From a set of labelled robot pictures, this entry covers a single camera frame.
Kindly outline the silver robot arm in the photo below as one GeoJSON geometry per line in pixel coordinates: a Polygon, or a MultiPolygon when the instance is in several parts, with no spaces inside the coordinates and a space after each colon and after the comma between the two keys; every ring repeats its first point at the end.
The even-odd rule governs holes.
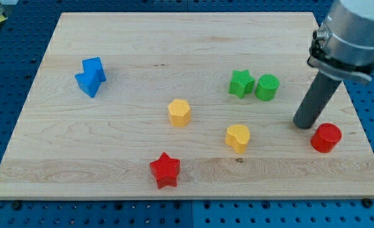
{"type": "Polygon", "coordinates": [[[293,123],[310,129],[340,83],[367,85],[374,71],[374,0],[336,0],[313,32],[307,64],[318,72],[293,123]]]}

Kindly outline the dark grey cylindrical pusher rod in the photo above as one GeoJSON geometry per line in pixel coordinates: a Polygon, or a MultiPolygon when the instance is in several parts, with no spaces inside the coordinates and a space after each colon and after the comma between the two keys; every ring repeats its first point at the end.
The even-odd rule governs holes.
{"type": "Polygon", "coordinates": [[[294,125],[300,129],[310,129],[341,82],[319,71],[293,117],[294,125]]]}

